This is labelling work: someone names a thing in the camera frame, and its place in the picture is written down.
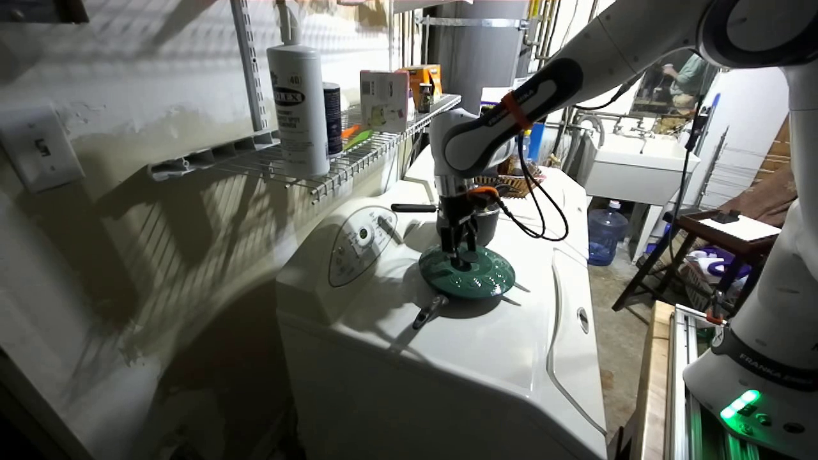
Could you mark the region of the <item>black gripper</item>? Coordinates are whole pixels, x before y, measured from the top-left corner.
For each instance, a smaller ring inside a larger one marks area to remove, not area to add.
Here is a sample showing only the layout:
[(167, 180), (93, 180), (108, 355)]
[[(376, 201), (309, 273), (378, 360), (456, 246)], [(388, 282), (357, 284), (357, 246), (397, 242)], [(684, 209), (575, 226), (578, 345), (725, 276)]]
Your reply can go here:
[(477, 247), (477, 226), (475, 213), (480, 209), (480, 199), (475, 195), (457, 195), (439, 199), (439, 242), (445, 253), (457, 253), (461, 247)]

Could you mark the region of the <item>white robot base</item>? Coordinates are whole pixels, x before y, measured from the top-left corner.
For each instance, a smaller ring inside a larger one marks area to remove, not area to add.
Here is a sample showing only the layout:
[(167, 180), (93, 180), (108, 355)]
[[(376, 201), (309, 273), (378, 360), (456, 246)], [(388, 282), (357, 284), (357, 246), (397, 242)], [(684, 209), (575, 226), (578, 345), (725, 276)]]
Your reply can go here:
[(789, 67), (789, 158), (798, 199), (761, 276), (711, 347), (682, 374), (732, 434), (818, 457), (818, 63)]

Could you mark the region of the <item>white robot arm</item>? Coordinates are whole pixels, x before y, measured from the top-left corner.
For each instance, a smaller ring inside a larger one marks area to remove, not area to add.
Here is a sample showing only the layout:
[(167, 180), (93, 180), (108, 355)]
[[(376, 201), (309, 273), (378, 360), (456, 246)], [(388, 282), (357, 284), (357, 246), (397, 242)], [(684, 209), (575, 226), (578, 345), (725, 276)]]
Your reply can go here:
[(818, 0), (613, 0), (499, 108), (449, 129), (439, 158), (447, 172), (475, 176), (531, 121), (604, 94), (675, 51), (698, 51), (729, 70), (779, 67), (787, 74), (798, 201), (785, 221), (783, 246), (812, 250)]

